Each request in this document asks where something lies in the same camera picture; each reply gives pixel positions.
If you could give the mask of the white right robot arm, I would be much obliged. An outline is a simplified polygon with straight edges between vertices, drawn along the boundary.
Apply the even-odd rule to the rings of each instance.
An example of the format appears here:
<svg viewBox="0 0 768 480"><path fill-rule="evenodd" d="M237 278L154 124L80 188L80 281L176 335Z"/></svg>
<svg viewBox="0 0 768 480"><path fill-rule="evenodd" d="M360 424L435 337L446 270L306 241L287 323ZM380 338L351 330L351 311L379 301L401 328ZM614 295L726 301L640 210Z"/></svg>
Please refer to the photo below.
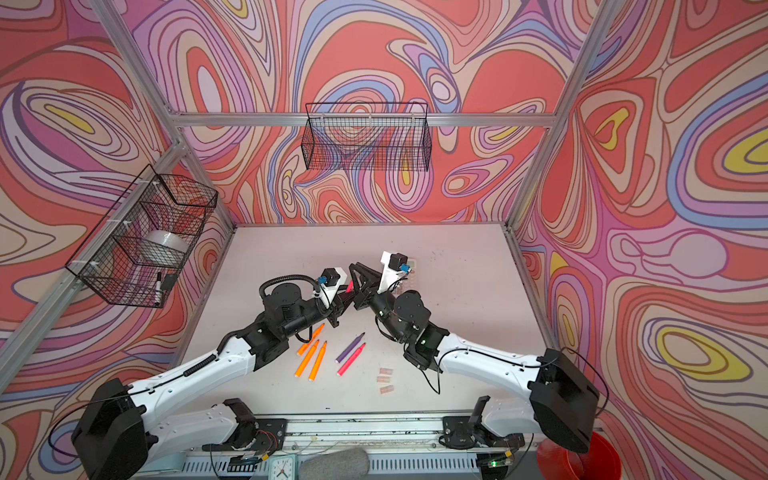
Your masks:
<svg viewBox="0 0 768 480"><path fill-rule="evenodd" d="M527 417L549 440L574 453L591 446L600 392L560 350L523 355L480 345L431 322L421 294L394 286L406 277L349 265L356 309L371 309L382 335L403 347L403 358L419 371L464 375L529 402Z"/></svg>

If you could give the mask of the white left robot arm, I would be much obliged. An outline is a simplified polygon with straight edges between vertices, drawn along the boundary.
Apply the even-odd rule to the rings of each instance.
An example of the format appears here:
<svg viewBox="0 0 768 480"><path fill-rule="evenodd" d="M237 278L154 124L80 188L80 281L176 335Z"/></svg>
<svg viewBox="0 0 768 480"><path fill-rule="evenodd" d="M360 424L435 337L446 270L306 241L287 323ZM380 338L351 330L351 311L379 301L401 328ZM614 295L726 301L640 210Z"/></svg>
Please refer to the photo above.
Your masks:
<svg viewBox="0 0 768 480"><path fill-rule="evenodd" d="M256 372L289 348L291 337L324 320L332 326L352 302L347 284L321 286L302 297L298 276L263 284L264 310L248 326L224 335L211 352L129 385L99 386L71 434L90 479L129 479L146 464L204 445L245 450L259 436L254 413L239 398L207 410L180 408L215 388Z"/></svg>

